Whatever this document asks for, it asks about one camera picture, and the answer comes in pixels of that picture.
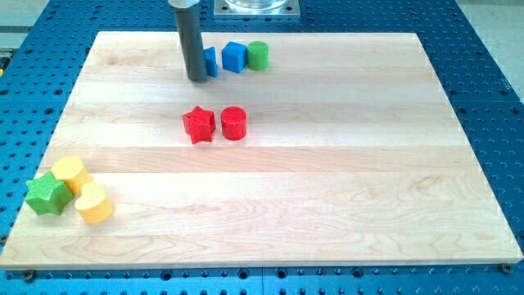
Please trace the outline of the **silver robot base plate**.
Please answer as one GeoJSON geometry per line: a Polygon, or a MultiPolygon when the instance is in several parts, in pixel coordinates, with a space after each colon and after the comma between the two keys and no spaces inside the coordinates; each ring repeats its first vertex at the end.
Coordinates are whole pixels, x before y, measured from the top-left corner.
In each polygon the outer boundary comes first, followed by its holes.
{"type": "Polygon", "coordinates": [[[214,0],[218,20],[299,19],[299,0],[214,0]]]}

